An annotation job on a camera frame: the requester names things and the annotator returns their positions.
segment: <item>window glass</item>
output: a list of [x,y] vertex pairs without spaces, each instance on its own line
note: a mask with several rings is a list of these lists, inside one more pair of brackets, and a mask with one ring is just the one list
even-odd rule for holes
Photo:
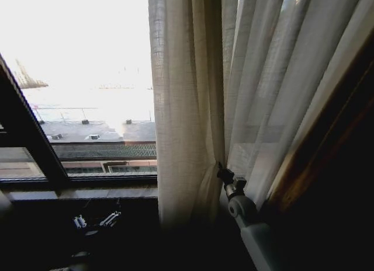
[[1,0],[0,14],[0,52],[61,161],[155,159],[148,0]]
[[29,178],[43,176],[27,149],[0,148],[0,178]]
[[118,172],[156,172],[156,166],[112,166],[113,173]]

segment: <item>white curtain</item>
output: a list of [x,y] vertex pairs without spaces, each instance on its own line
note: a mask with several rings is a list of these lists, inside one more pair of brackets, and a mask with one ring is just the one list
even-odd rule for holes
[[262,206],[373,28],[373,1],[149,0],[162,223],[214,218],[218,162]]

